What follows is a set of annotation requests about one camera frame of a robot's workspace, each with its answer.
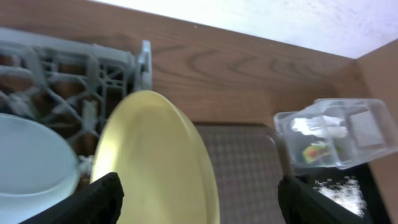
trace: gray placemat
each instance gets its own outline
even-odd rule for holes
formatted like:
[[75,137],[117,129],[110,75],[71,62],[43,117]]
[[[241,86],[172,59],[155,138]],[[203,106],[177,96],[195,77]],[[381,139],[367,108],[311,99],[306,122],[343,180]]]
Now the gray placemat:
[[285,223],[277,198],[283,172],[274,130],[266,126],[196,127],[213,164],[221,224]]

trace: wood grain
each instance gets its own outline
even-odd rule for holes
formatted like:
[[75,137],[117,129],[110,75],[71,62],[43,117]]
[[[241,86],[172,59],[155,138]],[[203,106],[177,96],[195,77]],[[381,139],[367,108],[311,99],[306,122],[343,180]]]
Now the wood grain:
[[0,26],[133,52],[150,40],[154,90],[193,121],[272,125],[317,98],[369,96],[349,58],[95,2],[1,1]]
[[[398,121],[397,53],[398,40],[357,59],[372,96],[386,103],[396,122]],[[398,223],[398,153],[372,161],[370,165],[391,221]]]

